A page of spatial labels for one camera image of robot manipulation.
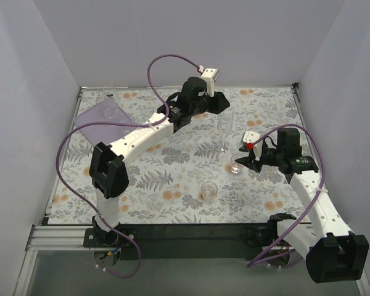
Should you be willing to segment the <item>clear ribbed tumbler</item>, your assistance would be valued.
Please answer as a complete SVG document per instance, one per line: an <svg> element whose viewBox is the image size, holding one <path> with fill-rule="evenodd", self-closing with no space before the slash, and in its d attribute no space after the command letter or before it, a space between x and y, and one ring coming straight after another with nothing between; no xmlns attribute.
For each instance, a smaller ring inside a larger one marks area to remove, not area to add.
<svg viewBox="0 0 370 296"><path fill-rule="evenodd" d="M104 118L113 118L118 113L118 104L111 97L102 100L99 108Z"/></svg>

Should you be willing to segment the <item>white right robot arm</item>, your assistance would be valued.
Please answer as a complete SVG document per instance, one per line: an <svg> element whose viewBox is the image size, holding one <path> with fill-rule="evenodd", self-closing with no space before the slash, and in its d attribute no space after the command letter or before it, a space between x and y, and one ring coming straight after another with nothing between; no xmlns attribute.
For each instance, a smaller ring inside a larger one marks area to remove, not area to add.
<svg viewBox="0 0 370 296"><path fill-rule="evenodd" d="M270 258L267 253L284 241L305 259L310 278L315 283L357 281L361 279L369 250L362 234L355 234L341 218L325 188L322 160L306 156L300 145L300 125L274 128L276 141L267 145L270 134L245 131L239 151L246 157L236 163L257 173L263 166L276 167L305 207L298 217L280 213L268 220L271 243L248 263L260 265Z"/></svg>

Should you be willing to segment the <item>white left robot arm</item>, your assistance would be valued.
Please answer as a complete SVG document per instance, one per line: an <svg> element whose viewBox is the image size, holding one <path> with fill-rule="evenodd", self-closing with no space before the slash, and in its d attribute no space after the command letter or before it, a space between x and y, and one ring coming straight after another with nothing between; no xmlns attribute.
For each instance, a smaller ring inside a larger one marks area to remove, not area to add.
<svg viewBox="0 0 370 296"><path fill-rule="evenodd" d="M219 114L230 106L222 92L215 91L215 79L206 75L192 76L183 84L180 92L172 94L145 122L145 128L138 128L108 145L95 146L89 175L96 189L97 213L94 227L110 232L119 225L119 196L129 186L129 169L148 148L171 136L190 124L192 117L203 113Z"/></svg>

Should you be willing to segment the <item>labelled champagne flute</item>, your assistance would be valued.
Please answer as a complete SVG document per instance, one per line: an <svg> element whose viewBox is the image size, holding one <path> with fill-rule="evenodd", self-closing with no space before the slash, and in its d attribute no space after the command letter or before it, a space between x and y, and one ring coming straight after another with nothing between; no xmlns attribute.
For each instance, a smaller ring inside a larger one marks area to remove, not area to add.
<svg viewBox="0 0 370 296"><path fill-rule="evenodd" d="M114 87L106 86L103 88L105 104L108 107L114 107L116 104L117 92Z"/></svg>

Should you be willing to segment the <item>tall plain flute glass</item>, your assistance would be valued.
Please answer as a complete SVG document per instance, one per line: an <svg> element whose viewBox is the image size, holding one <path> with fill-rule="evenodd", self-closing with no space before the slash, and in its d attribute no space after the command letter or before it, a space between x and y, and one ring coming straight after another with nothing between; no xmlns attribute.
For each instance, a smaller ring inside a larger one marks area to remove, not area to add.
<svg viewBox="0 0 370 296"><path fill-rule="evenodd" d="M220 133L220 152L225 152L225 139L232 130L234 120L234 107L228 107L225 111L220 113L217 130Z"/></svg>

